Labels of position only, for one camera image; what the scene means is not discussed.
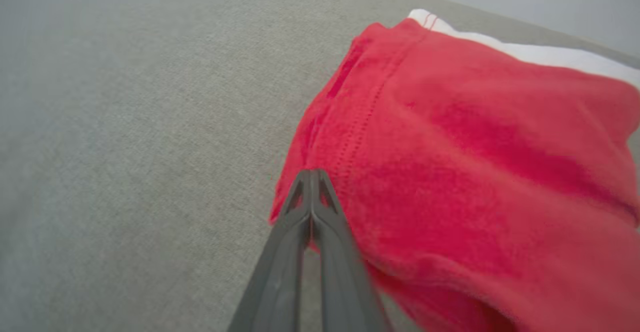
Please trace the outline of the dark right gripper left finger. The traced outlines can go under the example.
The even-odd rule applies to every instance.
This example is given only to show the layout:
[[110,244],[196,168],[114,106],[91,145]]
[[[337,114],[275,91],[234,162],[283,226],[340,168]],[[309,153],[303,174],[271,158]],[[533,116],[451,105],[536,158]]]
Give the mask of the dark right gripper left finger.
[[311,233],[311,171],[291,185],[227,332],[299,332],[302,262]]

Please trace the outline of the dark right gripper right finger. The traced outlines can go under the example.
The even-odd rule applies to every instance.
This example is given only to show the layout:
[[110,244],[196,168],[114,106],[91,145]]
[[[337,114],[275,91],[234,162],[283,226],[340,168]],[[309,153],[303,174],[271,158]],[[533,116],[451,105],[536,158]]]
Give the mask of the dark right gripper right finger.
[[324,170],[311,171],[311,229],[320,250],[323,332],[392,332]]

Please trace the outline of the red white basketball shorts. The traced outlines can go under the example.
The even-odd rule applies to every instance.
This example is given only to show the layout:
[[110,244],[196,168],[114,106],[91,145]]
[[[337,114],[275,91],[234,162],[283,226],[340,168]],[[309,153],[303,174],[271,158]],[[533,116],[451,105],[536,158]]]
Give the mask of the red white basketball shorts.
[[354,38],[306,109],[372,279],[429,332],[640,332],[640,70],[413,10]]

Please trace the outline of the grey fabric sofa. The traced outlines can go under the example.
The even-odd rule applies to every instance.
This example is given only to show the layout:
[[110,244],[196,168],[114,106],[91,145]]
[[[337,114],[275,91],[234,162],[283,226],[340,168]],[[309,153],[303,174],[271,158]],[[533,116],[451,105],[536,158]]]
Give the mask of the grey fabric sofa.
[[0,332],[225,332],[275,177],[354,36],[445,0],[0,0]]

